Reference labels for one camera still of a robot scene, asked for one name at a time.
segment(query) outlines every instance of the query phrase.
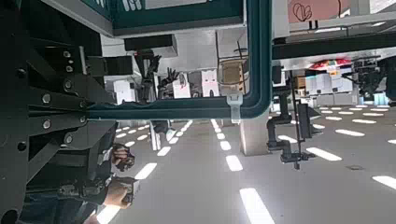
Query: ceiling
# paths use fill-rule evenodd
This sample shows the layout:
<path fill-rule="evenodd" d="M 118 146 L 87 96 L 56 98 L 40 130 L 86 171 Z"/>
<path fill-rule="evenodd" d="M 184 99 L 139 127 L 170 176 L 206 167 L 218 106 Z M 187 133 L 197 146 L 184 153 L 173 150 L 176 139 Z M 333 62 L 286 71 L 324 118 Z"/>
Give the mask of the ceiling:
<path fill-rule="evenodd" d="M 302 163 L 295 171 L 292 164 L 282 164 L 279 154 L 244 157 L 239 152 L 238 128 L 222 128 L 232 149 L 223 151 L 210 121 L 195 121 L 165 157 L 157 157 L 149 143 L 135 139 L 145 131 L 128 134 L 122 143 L 132 146 L 137 157 L 135 176 L 148 162 L 158 162 L 153 173 L 141 181 L 134 204 L 120 211 L 112 223 L 181 224 L 181 223 L 250 223 L 239 190 L 254 188 L 276 224 L 362 224 L 394 223 L 396 190 L 372 179 L 374 175 L 396 177 L 396 111 L 383 117 L 368 118 L 371 108 L 353 111 L 340 121 L 314 120 L 325 126 L 324 134 L 303 144 L 319 147 L 341 157 L 342 161 L 315 158 Z M 376 124 L 358 124 L 353 119 L 376 120 Z M 336 133 L 337 129 L 364 133 L 352 137 Z M 295 138 L 295 127 L 276 128 L 277 134 Z M 231 172 L 226 156 L 236 155 L 243 170 Z M 348 165 L 359 165 L 351 171 Z"/>

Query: teal metal frame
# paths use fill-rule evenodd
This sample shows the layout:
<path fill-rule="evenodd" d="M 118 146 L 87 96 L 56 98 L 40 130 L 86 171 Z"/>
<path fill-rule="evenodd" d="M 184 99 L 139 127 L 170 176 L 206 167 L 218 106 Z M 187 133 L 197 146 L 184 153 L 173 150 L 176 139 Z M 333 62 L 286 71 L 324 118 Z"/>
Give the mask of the teal metal frame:
<path fill-rule="evenodd" d="M 247 0 L 250 92 L 244 96 L 241 118 L 261 115 L 272 99 L 272 1 Z M 226 97 L 163 100 L 149 105 L 94 105 L 90 119 L 228 119 Z"/>

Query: cable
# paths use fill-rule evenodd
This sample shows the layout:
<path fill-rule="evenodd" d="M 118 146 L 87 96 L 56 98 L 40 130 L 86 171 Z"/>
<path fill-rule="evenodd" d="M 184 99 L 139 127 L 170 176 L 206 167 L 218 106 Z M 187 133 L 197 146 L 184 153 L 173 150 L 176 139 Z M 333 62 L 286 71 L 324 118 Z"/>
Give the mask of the cable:
<path fill-rule="evenodd" d="M 293 14 L 299 21 L 307 21 L 312 18 L 311 6 L 304 6 L 303 4 L 296 3 L 293 6 Z"/>
<path fill-rule="evenodd" d="M 338 18 L 341 18 L 342 3 L 338 0 Z"/>

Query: person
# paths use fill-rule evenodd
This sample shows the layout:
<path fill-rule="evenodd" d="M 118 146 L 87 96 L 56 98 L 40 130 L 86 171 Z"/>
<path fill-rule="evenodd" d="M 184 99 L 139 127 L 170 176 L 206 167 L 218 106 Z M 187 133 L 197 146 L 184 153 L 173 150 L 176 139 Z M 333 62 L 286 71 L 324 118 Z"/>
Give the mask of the person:
<path fill-rule="evenodd" d="M 134 165 L 134 156 L 129 152 L 129 148 L 122 144 L 114 144 L 114 136 L 117 125 L 111 128 L 100 140 L 98 158 L 103 161 L 98 164 L 95 170 L 95 180 L 110 180 L 108 185 L 100 189 L 99 193 L 90 196 L 64 195 L 56 190 L 32 190 L 37 186 L 46 183 L 46 188 L 59 186 L 65 183 L 66 179 L 79 178 L 81 170 L 76 167 L 60 167 L 51 161 L 29 182 L 25 195 L 24 205 L 21 211 L 19 224 L 82 224 L 98 223 L 96 216 L 92 213 L 99 204 L 113 205 L 125 209 L 131 202 L 124 201 L 128 193 L 118 178 L 111 174 L 111 164 L 120 171 L 125 171 Z"/>

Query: screw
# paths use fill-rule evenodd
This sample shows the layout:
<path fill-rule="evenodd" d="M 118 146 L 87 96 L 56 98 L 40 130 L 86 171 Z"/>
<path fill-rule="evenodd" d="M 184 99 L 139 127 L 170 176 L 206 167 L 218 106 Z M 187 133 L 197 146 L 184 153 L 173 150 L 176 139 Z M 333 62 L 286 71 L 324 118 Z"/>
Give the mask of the screw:
<path fill-rule="evenodd" d="M 46 121 L 44 121 L 44 123 L 43 123 L 43 128 L 44 128 L 44 129 L 50 128 L 50 119 L 47 119 Z"/>
<path fill-rule="evenodd" d="M 44 94 L 42 100 L 43 100 L 44 104 L 49 104 L 50 103 L 50 95 L 48 93 Z"/>
<path fill-rule="evenodd" d="M 79 118 L 79 122 L 84 123 L 87 119 L 85 118 L 85 116 L 82 116 L 81 118 Z"/>
<path fill-rule="evenodd" d="M 72 135 L 68 135 L 68 136 L 66 137 L 65 142 L 66 142 L 66 144 L 72 143 L 72 142 L 73 142 L 73 136 L 72 136 Z"/>
<path fill-rule="evenodd" d="M 73 72 L 73 67 L 72 66 L 70 66 L 70 65 L 67 65 L 66 66 L 66 72 Z"/>
<path fill-rule="evenodd" d="M 81 103 L 79 103 L 79 107 L 84 108 L 86 106 L 85 101 L 81 101 Z"/>
<path fill-rule="evenodd" d="M 70 54 L 69 51 L 64 51 L 64 57 L 65 58 L 70 58 L 72 55 Z"/>
<path fill-rule="evenodd" d="M 71 89 L 71 88 L 72 88 L 72 81 L 67 80 L 67 81 L 64 83 L 64 87 L 67 88 L 67 89 Z"/>
<path fill-rule="evenodd" d="M 18 78 L 25 78 L 26 77 L 26 71 L 24 69 L 22 69 L 22 68 L 18 69 L 17 76 L 18 76 Z"/>

